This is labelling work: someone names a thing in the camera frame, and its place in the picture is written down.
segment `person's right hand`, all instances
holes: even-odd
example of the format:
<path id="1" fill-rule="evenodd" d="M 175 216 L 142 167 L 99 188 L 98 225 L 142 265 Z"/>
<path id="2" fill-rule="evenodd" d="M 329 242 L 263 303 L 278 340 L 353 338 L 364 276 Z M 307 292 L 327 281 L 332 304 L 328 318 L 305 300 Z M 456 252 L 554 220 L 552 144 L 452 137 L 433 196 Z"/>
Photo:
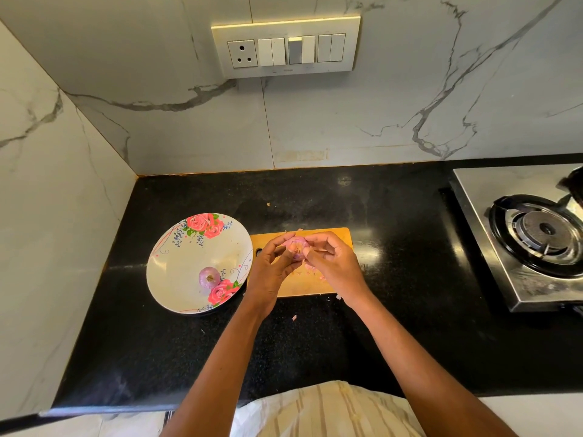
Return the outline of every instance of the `person's right hand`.
<path id="1" fill-rule="evenodd" d="M 370 294 L 354 251 L 336 234 L 331 231 L 315 233 L 307 235 L 305 240 L 310 244 L 303 250 L 308 263 L 324 275 L 349 307 L 355 308 Z"/>

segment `hand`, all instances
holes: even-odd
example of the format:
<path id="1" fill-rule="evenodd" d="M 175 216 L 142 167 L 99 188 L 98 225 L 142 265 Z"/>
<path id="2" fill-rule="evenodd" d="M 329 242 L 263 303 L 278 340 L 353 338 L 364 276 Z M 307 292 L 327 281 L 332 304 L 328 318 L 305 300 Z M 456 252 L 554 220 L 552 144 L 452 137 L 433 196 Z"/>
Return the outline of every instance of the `hand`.
<path id="1" fill-rule="evenodd" d="M 267 242 L 253 261 L 247 279 L 247 291 L 241 305 L 258 310 L 262 319 L 265 319 L 275 306 L 283 280 L 302 264 L 302 261 L 294 261 L 294 253 L 282 245 L 294 236 L 293 232 L 286 233 Z"/>
<path id="2" fill-rule="evenodd" d="M 307 261 L 322 272 L 349 307 L 354 309 L 363 297 L 372 294 L 354 251 L 338 236 L 327 231 L 307 235 L 305 240 L 311 245 L 303 250 Z"/>

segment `wooden cutting board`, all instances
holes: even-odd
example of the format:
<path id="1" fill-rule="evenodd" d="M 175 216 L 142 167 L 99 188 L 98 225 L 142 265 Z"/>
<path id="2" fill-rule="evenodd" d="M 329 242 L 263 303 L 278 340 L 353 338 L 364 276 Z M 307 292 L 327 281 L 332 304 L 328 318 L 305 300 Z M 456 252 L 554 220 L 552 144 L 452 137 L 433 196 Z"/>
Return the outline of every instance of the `wooden cutting board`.
<path id="1" fill-rule="evenodd" d="M 352 248 L 352 238 L 350 237 L 350 230 L 343 228 L 322 228 L 319 230 L 300 230 L 296 234 L 306 236 L 321 231 L 333 231 L 338 235 L 342 241 L 346 242 Z M 253 251 L 257 256 L 258 250 L 263 249 L 265 244 L 273 238 L 282 235 L 281 233 L 264 233 L 259 235 L 251 235 L 251 242 L 253 243 Z M 309 270 L 305 265 L 301 265 L 296 271 L 291 273 L 281 284 L 278 297 L 288 296 L 305 296 L 310 294 L 324 294 L 335 293 L 330 284 L 326 282 L 322 273 L 317 270 Z"/>

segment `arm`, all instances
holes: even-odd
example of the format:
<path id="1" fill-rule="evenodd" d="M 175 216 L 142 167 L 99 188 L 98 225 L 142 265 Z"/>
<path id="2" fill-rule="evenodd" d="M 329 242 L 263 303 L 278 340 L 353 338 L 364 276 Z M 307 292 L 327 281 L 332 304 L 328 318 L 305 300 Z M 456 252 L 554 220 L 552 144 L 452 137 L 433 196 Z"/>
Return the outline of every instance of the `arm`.
<path id="1" fill-rule="evenodd" d="M 334 233 L 308 235 L 304 249 L 373 335 L 428 436 L 515 436 L 401 326 L 366 286 L 354 251 Z"/>
<path id="2" fill-rule="evenodd" d="M 259 326 L 271 313 L 281 282 L 302 264 L 278 248 L 293 236 L 272 239 L 253 262 L 243 301 L 160 437 L 229 436 Z"/>

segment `forearm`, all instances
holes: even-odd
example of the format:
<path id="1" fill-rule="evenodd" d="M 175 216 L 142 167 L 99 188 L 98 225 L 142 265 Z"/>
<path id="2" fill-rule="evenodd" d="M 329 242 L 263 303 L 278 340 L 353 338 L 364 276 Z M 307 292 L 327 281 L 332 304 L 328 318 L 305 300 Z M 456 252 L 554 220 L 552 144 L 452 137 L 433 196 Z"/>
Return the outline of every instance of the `forearm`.
<path id="1" fill-rule="evenodd" d="M 428 436 L 515 436 L 371 294 L 355 307 Z"/>
<path id="2" fill-rule="evenodd" d="M 241 303 L 161 437 L 226 437 L 262 317 Z"/>

